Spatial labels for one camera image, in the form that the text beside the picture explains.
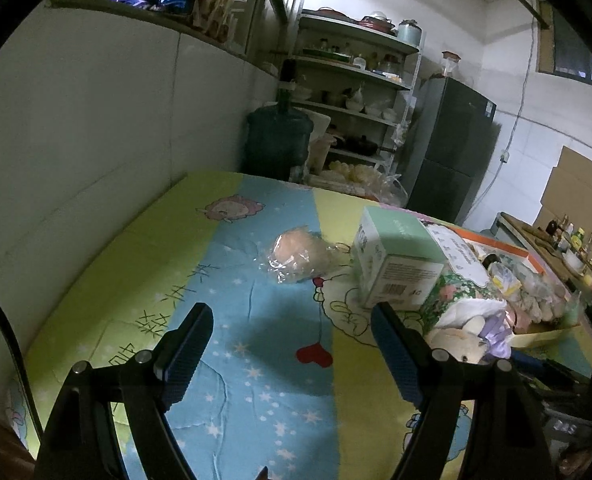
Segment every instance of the white tiled wall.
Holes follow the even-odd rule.
[[[39,6],[21,24],[0,51],[0,303],[22,348],[170,184],[238,169],[245,116],[276,85],[149,23]],[[11,370],[0,336],[0,408]]]
[[[494,124],[500,127],[500,132],[476,200],[492,182],[501,164],[500,154],[507,145],[515,121],[513,115],[496,112]],[[592,160],[592,148],[582,142],[541,124],[519,119],[508,163],[503,164],[494,185],[470,211],[463,226],[473,231],[489,229],[501,211],[532,224],[540,211],[540,197],[563,146]]]

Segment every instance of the refrigerator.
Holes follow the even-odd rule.
[[[455,79],[425,82],[397,171],[407,209],[464,221],[496,143],[495,111],[492,101]]]

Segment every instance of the wall shelf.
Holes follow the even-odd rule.
[[[312,30],[329,32],[330,34],[339,34],[353,40],[394,50],[404,56],[418,52],[415,46],[400,41],[396,36],[361,27],[361,25],[355,25],[354,23],[343,22],[342,20],[303,13],[300,16],[299,23],[300,28],[310,28]]]
[[[387,79],[386,77],[375,74],[373,72],[369,72],[368,70],[361,70],[360,68],[357,68],[355,66],[345,65],[333,61],[328,61],[327,59],[317,59],[315,57],[308,56],[294,56],[294,59],[301,64],[306,64],[323,70],[342,72],[347,75],[362,78],[372,83],[381,84],[383,86],[389,86],[394,90],[409,90],[409,88],[402,83],[397,83],[396,81]]]
[[[348,152],[347,150],[339,150],[337,148],[330,148],[329,153],[335,153],[336,155],[348,156],[350,158],[356,158],[358,160],[365,160],[367,162],[371,162],[372,164],[381,164],[381,165],[385,164],[385,161],[383,160],[383,158],[378,155],[375,155],[375,156],[360,155],[359,153]]]
[[[333,112],[338,112],[340,114],[351,115],[353,117],[360,117],[361,119],[367,119],[368,121],[374,121],[376,123],[386,124],[387,126],[396,126],[396,123],[390,123],[389,121],[386,121],[385,119],[382,119],[380,117],[373,117],[368,114],[363,114],[362,112],[355,112],[353,110],[347,110],[346,108],[339,108],[337,106],[326,105],[323,103],[315,103],[312,101],[292,100],[292,104],[298,105],[298,106],[311,106],[312,108],[321,108],[323,110],[330,110]]]

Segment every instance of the cartoon bedsheet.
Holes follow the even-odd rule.
[[[274,480],[388,479],[418,414],[374,345],[348,267],[295,284],[258,269],[262,251],[296,226],[351,244],[366,203],[236,173],[190,174],[106,247],[33,342],[26,365],[42,423],[74,362],[125,362],[203,301],[214,334],[167,413],[199,479],[252,479],[265,465]],[[587,373],[575,339],[558,348]],[[124,409],[112,409],[128,473],[143,479]],[[471,409],[461,406],[444,478],[457,476]],[[16,384],[8,414],[36,455]]]

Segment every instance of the window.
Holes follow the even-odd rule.
[[[592,85],[592,53],[554,7],[545,1],[538,5],[550,24],[548,30],[540,30],[538,71]]]

